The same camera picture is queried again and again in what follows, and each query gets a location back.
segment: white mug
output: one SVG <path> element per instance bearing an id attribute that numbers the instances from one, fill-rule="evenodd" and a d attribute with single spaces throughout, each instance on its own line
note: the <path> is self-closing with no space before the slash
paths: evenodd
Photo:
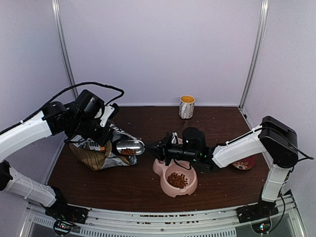
<path id="1" fill-rule="evenodd" d="M 195 98 L 191 95 L 183 95 L 180 98 L 179 116 L 182 119 L 190 119 L 193 116 Z"/>

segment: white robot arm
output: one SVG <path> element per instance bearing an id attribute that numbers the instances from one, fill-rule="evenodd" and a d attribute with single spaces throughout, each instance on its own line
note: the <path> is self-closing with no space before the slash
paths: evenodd
<path id="1" fill-rule="evenodd" d="M 48 104 L 31 119 L 21 121 L 20 125 L 0 135 L 0 191 L 7 191 L 23 196 L 25 199 L 42 204 L 49 215 L 55 219 L 83 223 L 87 210 L 67 205 L 58 188 L 40 184 L 19 173 L 5 160 L 17 150 L 62 131 L 70 141 L 75 135 L 91 138 L 104 145 L 113 134 L 108 120 L 119 108 L 116 104 L 104 105 L 104 101 L 93 93 L 84 90 L 76 101 L 63 105 L 60 102 Z"/>
<path id="2" fill-rule="evenodd" d="M 169 165 L 172 159 L 186 160 L 195 169 L 214 171 L 243 158 L 269 153 L 274 163 L 256 205 L 237 209 L 239 221 L 248 222 L 277 214 L 276 199 L 289 172 L 299 161 L 295 131 L 273 117 L 264 117 L 262 123 L 250 132 L 215 147 L 206 146 L 205 134 L 195 127 L 182 132 L 183 144 L 171 142 L 172 133 L 155 144 L 146 145 L 151 153 Z"/>

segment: silver scoop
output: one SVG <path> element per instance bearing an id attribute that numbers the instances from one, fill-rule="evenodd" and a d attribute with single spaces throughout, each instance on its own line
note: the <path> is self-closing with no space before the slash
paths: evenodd
<path id="1" fill-rule="evenodd" d="M 136 152 L 135 155 L 140 155 L 145 151 L 145 144 L 140 140 L 123 140 L 117 143 L 119 153 L 126 149 L 131 149 Z"/>

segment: dark wooden table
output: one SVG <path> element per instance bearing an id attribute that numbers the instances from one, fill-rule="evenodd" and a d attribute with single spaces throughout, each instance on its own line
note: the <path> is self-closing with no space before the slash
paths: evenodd
<path id="1" fill-rule="evenodd" d="M 179 136 L 185 127 L 195 126 L 206 135 L 208 146 L 236 138 L 249 130 L 234 107 L 196 107 L 194 117 L 182 120 L 178 107 L 122 107 L 116 126 L 145 142 L 162 139 L 167 131 Z M 154 157 L 143 154 L 131 167 L 92 171 L 78 163 L 67 146 L 54 168 L 49 184 L 59 187 L 70 204 L 142 212 L 207 210 L 257 202 L 269 169 L 262 155 L 248 171 L 231 165 L 216 173 L 198 175 L 197 190 L 191 196 L 167 196 L 153 172 Z"/>

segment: pink pet bowl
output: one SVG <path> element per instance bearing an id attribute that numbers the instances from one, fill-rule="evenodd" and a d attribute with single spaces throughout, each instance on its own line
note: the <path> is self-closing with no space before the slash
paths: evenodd
<path id="1" fill-rule="evenodd" d="M 190 168 L 190 163 L 187 161 L 179 160 L 177 161 L 178 164 L 182 165 L 183 167 Z M 155 160 L 153 165 L 154 172 L 160 176 L 160 186 L 161 189 L 170 197 L 175 198 L 176 196 L 181 195 L 191 195 L 194 193 L 194 191 L 197 189 L 198 186 L 198 178 L 197 173 L 193 169 L 193 167 L 190 170 L 186 170 L 180 166 L 178 166 L 173 160 L 171 161 L 169 166 L 166 166 L 164 161 Z M 188 185 L 184 187 L 183 189 L 176 188 L 172 185 L 170 185 L 167 181 L 167 178 L 170 174 L 173 172 L 177 174 L 184 174 Z"/>

